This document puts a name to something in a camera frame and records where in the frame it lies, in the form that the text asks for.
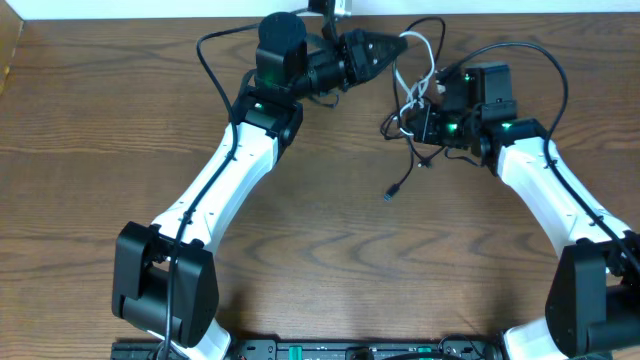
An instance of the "black joint housing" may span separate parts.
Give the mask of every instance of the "black joint housing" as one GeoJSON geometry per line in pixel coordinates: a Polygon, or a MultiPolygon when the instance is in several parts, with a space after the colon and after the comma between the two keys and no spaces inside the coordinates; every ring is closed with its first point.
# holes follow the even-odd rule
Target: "black joint housing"
{"type": "MultiPolygon", "coordinates": [[[[116,241],[111,310],[133,326],[164,334],[169,274],[153,265],[173,251],[174,240],[157,226],[129,222],[116,241]]],[[[200,342],[218,307],[213,254],[201,246],[181,244],[175,266],[173,340],[185,347],[200,342]]]]}

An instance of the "wood grain surface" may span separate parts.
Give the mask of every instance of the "wood grain surface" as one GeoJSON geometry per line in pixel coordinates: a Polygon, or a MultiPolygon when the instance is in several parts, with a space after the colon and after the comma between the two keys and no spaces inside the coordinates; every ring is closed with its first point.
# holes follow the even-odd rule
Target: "wood grain surface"
{"type": "Polygon", "coordinates": [[[5,0],[0,0],[0,95],[22,31],[22,19],[5,0]]]}
{"type": "MultiPolygon", "coordinates": [[[[340,24],[399,33],[416,17],[340,24]]],[[[571,83],[555,135],[612,213],[640,227],[640,15],[448,16],[441,66],[486,44],[543,45],[571,83]]],[[[0,357],[106,358],[145,335],[111,314],[115,238],[191,183],[227,116],[195,55],[204,33],[258,19],[29,22],[0,97],[0,357]]],[[[309,31],[319,19],[306,19],[309,31]]],[[[419,31],[437,41],[436,25],[419,31]]],[[[233,99],[255,32],[205,45],[233,99]]],[[[414,46],[399,68],[426,68],[414,46]]],[[[557,73],[523,49],[480,60],[513,70],[520,114],[549,125],[557,73]]],[[[486,169],[437,158],[406,171],[406,144],[378,125],[390,71],[331,111],[305,102],[302,128],[254,189],[215,258],[217,318],[235,334],[426,339],[488,334],[543,315],[557,259],[522,201],[486,169]]],[[[419,147],[427,152],[429,147],[419,147]]],[[[640,358],[626,351],[619,358],[640,358]]]]}

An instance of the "robotic arm link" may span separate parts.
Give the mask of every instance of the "robotic arm link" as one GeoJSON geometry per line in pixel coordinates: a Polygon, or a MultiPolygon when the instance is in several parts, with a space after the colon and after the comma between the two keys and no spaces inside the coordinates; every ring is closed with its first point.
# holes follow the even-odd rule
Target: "robotic arm link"
{"type": "MultiPolygon", "coordinates": [[[[243,79],[218,150],[150,226],[130,222],[117,239],[114,315],[162,339],[169,329],[165,310],[173,286],[175,310],[167,333],[173,349],[190,359],[221,360],[229,349],[231,336],[214,318],[219,294],[213,257],[251,189],[292,144],[303,118],[297,100],[367,82],[408,46],[404,38],[363,30],[338,36],[334,21],[338,14],[348,14],[344,4],[310,1],[309,9],[325,16],[322,38],[307,34],[304,23],[291,13],[276,13],[261,22],[257,69],[243,79]],[[307,53],[307,42],[319,50],[307,53]],[[255,87],[248,85],[254,74],[255,87]],[[154,266],[171,257],[173,270],[154,266]]],[[[552,141],[549,156],[555,169],[550,168],[543,151],[547,132],[535,119],[517,117],[506,64],[459,64],[439,74],[442,104],[407,112],[406,130],[415,142],[468,149],[480,158],[481,166],[522,198],[560,259],[545,317],[504,332],[502,353],[495,359],[555,360],[639,345],[639,275],[627,253],[595,226],[552,170],[557,169],[634,258],[640,256],[639,237],[587,191],[552,141]],[[607,287],[607,271],[621,277],[621,283],[607,287]]],[[[369,351],[365,358],[374,356],[369,351]]]]}

